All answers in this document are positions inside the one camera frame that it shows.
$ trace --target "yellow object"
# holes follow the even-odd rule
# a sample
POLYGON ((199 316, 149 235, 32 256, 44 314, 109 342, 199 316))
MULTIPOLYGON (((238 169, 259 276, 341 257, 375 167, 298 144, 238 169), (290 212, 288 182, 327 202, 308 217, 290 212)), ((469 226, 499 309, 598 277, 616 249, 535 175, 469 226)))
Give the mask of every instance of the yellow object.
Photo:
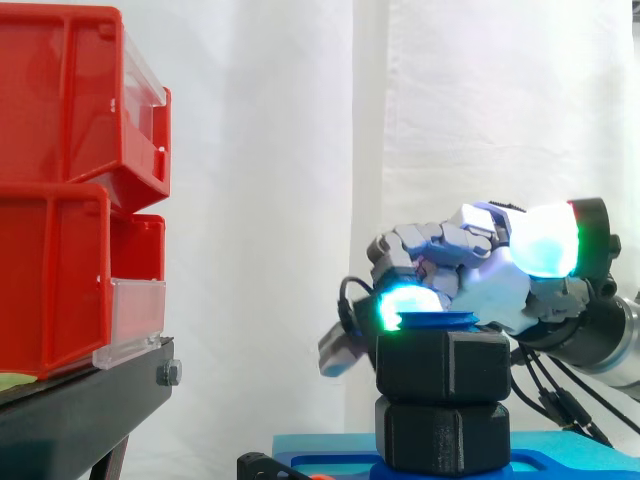
POLYGON ((23 373, 0 373, 0 392, 15 387, 17 385, 27 385, 38 379, 33 375, 24 375, 23 373))

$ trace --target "black hex nut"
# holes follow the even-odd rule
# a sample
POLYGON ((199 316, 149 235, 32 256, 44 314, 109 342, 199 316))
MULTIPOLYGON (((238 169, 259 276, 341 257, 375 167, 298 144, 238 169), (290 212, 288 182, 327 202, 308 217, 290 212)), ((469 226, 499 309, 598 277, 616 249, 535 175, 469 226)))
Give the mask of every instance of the black hex nut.
POLYGON ((392 399, 497 402, 511 392, 509 371, 509 341, 496 332, 400 330, 378 337, 378 390, 392 399))
POLYGON ((376 402, 376 446, 395 470, 457 477, 509 464, 509 412, 499 403, 469 406, 376 402))

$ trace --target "orange object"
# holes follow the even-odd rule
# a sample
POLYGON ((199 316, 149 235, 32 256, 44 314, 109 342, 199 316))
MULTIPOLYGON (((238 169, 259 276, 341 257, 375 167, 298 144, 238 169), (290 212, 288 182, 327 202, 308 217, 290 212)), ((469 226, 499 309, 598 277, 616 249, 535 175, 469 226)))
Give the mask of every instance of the orange object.
POLYGON ((1 182, 98 183, 133 213, 169 196, 171 95, 111 7, 0 3, 1 182))
POLYGON ((111 213, 99 185, 0 184, 0 372, 47 378, 92 354, 117 364, 159 337, 164 230, 111 213))

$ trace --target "black clamp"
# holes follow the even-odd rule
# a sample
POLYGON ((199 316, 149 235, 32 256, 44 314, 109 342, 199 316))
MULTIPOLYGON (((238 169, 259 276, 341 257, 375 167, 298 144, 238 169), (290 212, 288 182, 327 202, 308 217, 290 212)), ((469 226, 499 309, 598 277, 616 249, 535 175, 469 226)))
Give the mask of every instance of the black clamp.
POLYGON ((311 480, 264 453, 245 453, 238 458, 237 480, 282 480, 283 477, 278 476, 281 473, 286 473, 288 476, 284 478, 289 480, 311 480))

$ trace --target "clear plastic front panel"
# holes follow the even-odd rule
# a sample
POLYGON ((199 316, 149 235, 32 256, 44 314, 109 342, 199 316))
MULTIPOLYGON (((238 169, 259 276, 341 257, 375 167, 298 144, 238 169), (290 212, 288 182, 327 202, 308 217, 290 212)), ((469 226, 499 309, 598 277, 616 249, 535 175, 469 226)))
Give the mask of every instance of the clear plastic front panel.
POLYGON ((165 282, 113 278, 111 283, 111 344, 93 353, 93 364, 103 370, 159 348, 164 328, 165 282))
POLYGON ((124 106, 131 123, 152 143, 153 107, 167 104, 167 94, 135 44, 125 35, 124 106))

